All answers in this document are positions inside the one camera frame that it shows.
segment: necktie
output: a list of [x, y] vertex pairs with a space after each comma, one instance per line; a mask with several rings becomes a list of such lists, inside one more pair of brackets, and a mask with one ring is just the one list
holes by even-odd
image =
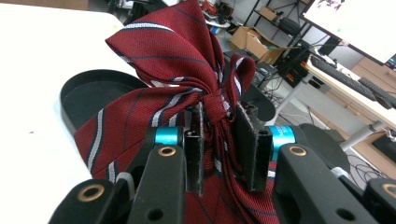
[[[182, 125], [184, 109], [202, 102], [207, 121], [205, 192], [187, 193], [187, 223], [277, 223], [273, 179], [267, 180], [265, 192], [249, 192], [236, 175], [241, 170], [231, 128], [255, 64], [233, 55], [230, 74], [223, 74], [219, 42], [207, 29], [198, 1], [148, 14], [106, 42], [147, 84], [173, 86], [131, 91], [76, 131], [78, 151], [92, 176], [114, 181], [142, 146], [149, 127]], [[269, 170], [275, 166], [271, 163]]]

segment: diagonal stripe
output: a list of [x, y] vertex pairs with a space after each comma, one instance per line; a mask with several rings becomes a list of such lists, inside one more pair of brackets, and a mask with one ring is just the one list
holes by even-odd
[[88, 169], [92, 172], [96, 157], [99, 153], [100, 146], [102, 145], [103, 139], [103, 122], [104, 122], [104, 110], [101, 109], [96, 116], [96, 135], [93, 139], [93, 144], [90, 149], [90, 156], [88, 157]]
[[116, 182], [115, 161], [111, 162], [111, 163], [107, 166], [107, 179], [108, 179], [111, 183], [115, 183], [115, 182]]
[[263, 216], [276, 217], [276, 213], [264, 212], [262, 210], [259, 210], [259, 209], [256, 209], [256, 208], [252, 208], [252, 207], [247, 207], [247, 210], [249, 210], [250, 212], [258, 213], [258, 214], [263, 215]]
[[200, 205], [201, 209], [204, 211], [204, 214], [205, 214], [205, 216], [207, 217], [207, 220], [208, 220], [210, 223], [215, 223], [215, 222], [213, 221], [212, 217], [210, 217], [209, 213], [207, 213], [207, 211], [206, 211], [204, 205], [203, 205], [202, 202], [199, 200], [198, 196], [197, 196], [196, 194], [193, 193], [193, 194], [192, 194], [192, 197], [194, 197], [194, 199], [195, 199], [195, 200], [198, 202], [198, 204]]
[[130, 24], [126, 25], [122, 30], [130, 31], [130, 30], [138, 30], [138, 29], [159, 29], [159, 30], [175, 32], [172, 29], [170, 29], [164, 25], [160, 25], [160, 24], [152, 23], [152, 22], [145, 22], [145, 21], [130, 23]]
[[172, 118], [168, 120], [168, 125], [169, 127], [175, 127], [179, 124], [180, 117], [181, 117], [182, 112], [176, 113]]
[[[234, 67], [234, 71], [236, 71], [236, 69], [238, 69], [239, 64], [241, 64], [242, 61], [245, 60], [245, 57], [238, 59], [238, 61], [236, 61], [235, 63], [235, 67]], [[242, 95], [242, 87], [241, 87], [241, 83], [239, 82], [239, 79], [237, 76], [233, 77], [233, 80], [235, 81], [235, 87], [238, 91], [238, 95], [239, 97]]]
[[245, 218], [242, 217], [242, 216], [239, 214], [239, 212], [238, 212], [236, 209], [234, 209], [234, 208], [230, 205], [230, 203], [228, 203], [227, 200], [225, 200], [225, 198], [224, 198], [221, 194], [219, 194], [219, 197], [220, 197], [221, 200], [224, 202], [224, 204], [226, 205], [226, 207], [228, 207], [237, 217], [239, 217], [239, 219], [241, 219], [241, 221], [243, 221], [244, 223], [248, 223], [248, 222], [245, 220]]
[[160, 125], [161, 116], [163, 115], [163, 112], [166, 109], [177, 105], [177, 103], [179, 102], [180, 98], [183, 95], [190, 94], [190, 93], [196, 92], [196, 91], [202, 91], [202, 90], [200, 90], [198, 88], [191, 88], [189, 91], [182, 92], [180, 94], [176, 94], [176, 95], [172, 96], [163, 108], [161, 108], [160, 110], [158, 110], [157, 112], [154, 113], [154, 115], [152, 116], [152, 119], [151, 119], [151, 123], [150, 123], [151, 127], [158, 127]]
[[187, 81], [187, 80], [189, 80], [188, 77], [173, 77], [173, 78], [171, 78], [171, 81], [173, 81], [173, 82], [182, 82], [182, 81]]
[[222, 71], [222, 67], [221, 65], [218, 63], [218, 67], [219, 67], [219, 72], [216, 73], [216, 79], [218, 80], [219, 85], [221, 85], [223, 83], [223, 79], [224, 79], [224, 75], [223, 75], [223, 71]]
[[134, 178], [132, 177], [131, 174], [127, 172], [121, 172], [117, 175], [116, 182], [119, 182], [120, 179], [125, 180], [128, 188], [128, 193], [129, 193], [129, 200], [134, 199]]
[[201, 18], [196, 18], [194, 16], [192, 16], [191, 14], [183, 11], [181, 8], [177, 7], [177, 6], [173, 6], [174, 9], [176, 9], [177, 11], [179, 11], [181, 14], [189, 17], [190, 19], [192, 19], [193, 21], [197, 21], [198, 23], [200, 23], [203, 26], [206, 26], [206, 22], [202, 21]]
[[218, 175], [221, 176], [221, 161], [215, 156], [215, 167]]
[[223, 107], [224, 107], [225, 111], [227, 111], [227, 116], [230, 117], [232, 109], [231, 109], [230, 102], [228, 102], [224, 97], [224, 92], [221, 93], [221, 99], [223, 102]]
[[134, 110], [135, 110], [135, 108], [136, 108], [136, 105], [137, 105], [137, 103], [139, 103], [139, 101], [140, 101], [140, 97], [142, 97], [142, 93], [143, 93], [143, 91], [144, 91], [145, 89], [141, 89], [141, 91], [139, 92], [139, 94], [137, 95], [137, 98], [136, 98], [136, 100], [134, 101], [134, 104], [132, 105], [132, 107], [131, 107], [131, 109], [129, 110], [129, 112], [128, 112], [128, 116], [126, 117], [126, 120], [125, 120], [125, 123], [124, 123], [124, 137], [123, 137], [123, 146], [122, 146], [122, 151], [125, 151], [126, 150], [126, 139], [127, 139], [127, 137], [126, 137], [126, 130], [127, 130], [127, 127], [128, 127], [128, 121], [129, 121], [129, 118], [132, 116], [132, 114], [134, 113]]

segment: computer monitor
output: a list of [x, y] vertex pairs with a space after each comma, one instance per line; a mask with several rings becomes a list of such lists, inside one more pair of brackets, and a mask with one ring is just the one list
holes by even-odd
[[311, 0], [302, 19], [330, 36], [319, 53], [344, 45], [382, 65], [396, 53], [395, 9], [392, 0]]

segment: white wall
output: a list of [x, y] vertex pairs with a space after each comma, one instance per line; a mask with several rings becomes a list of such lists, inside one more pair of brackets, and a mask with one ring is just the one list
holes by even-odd
[[[228, 3], [231, 6], [234, 6], [233, 10], [233, 17], [236, 17], [240, 21], [246, 21], [248, 18], [248, 15], [250, 11], [253, 9], [254, 5], [256, 4], [256, 0], [221, 0], [222, 2]], [[260, 9], [261, 6], [265, 6], [267, 4], [268, 0], [261, 0], [257, 6], [257, 9]], [[295, 0], [273, 0], [270, 4], [269, 7], [271, 8], [277, 8], [277, 7], [282, 7], [285, 5], [288, 5], [290, 3], [294, 3]], [[299, 3], [299, 13], [304, 9], [305, 4]], [[289, 18], [291, 18], [294, 21], [298, 20], [297, 17], [297, 9], [295, 8], [292, 10], [292, 6], [289, 7], [282, 7], [278, 9], [277, 11], [283, 11], [283, 15], [287, 15], [290, 13]], [[252, 14], [250, 17], [249, 21], [247, 22], [247, 26], [253, 26], [254, 22], [258, 19], [257, 13]], [[262, 33], [264, 33], [267, 37], [272, 39], [275, 43], [277, 43], [279, 46], [287, 46], [289, 42], [291, 41], [291, 38], [284, 34], [281, 31], [278, 31], [277, 28], [271, 23], [269, 23], [265, 19], [260, 19], [256, 28], [260, 30]], [[304, 36], [303, 40], [306, 41], [309, 44], [314, 44], [317, 43], [321, 38], [326, 36], [323, 32], [318, 30], [315, 27], [311, 27], [309, 31], [306, 33]], [[327, 37], [324, 38], [322, 41], [318, 42], [317, 44], [324, 44], [324, 42], [327, 40]], [[360, 55], [358, 52], [356, 52], [353, 49], [350, 49], [348, 47], [337, 47], [331, 54], [331, 58], [337, 59], [337, 61], [345, 66], [348, 69], [352, 69], [362, 58], [363, 56]]]

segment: desk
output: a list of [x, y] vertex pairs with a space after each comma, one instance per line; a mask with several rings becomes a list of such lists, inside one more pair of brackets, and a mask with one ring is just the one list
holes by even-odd
[[113, 69], [135, 76], [105, 39], [112, 15], [0, 4], [0, 223], [47, 223], [76, 184], [91, 178], [62, 118], [72, 76]]
[[[377, 118], [377, 121], [363, 127], [360, 130], [357, 130], [354, 134], [351, 135], [344, 143], [341, 144], [341, 148], [343, 150], [347, 150], [350, 147], [354, 146], [359, 141], [365, 139], [370, 134], [376, 132], [377, 130], [389, 126], [391, 128], [396, 128], [396, 110], [386, 109], [378, 102], [373, 102], [366, 97], [362, 96], [361, 94], [353, 91], [348, 86], [344, 85], [343, 83], [337, 81], [333, 77], [328, 76], [327, 74], [318, 70], [315, 66], [312, 65], [310, 62], [310, 58], [306, 63], [306, 68], [308, 69], [308, 75], [290, 92], [290, 94], [282, 101], [282, 103], [276, 108], [276, 117], [282, 108], [289, 103], [289, 101], [294, 98], [308, 83], [308, 81], [313, 77], [318, 77], [324, 83], [326, 83], [330, 88], [335, 89], [345, 95], [345, 97], [349, 98], [353, 102], [355, 102], [358, 106], [360, 106], [363, 110], [368, 111], [373, 116]], [[346, 68], [342, 68], [344, 73], [350, 74], [350, 76], [357, 80], [360, 77], [356, 74], [352, 73], [351, 71], [347, 70]], [[273, 124], [275, 122], [273, 120], [267, 122], [267, 124]]]

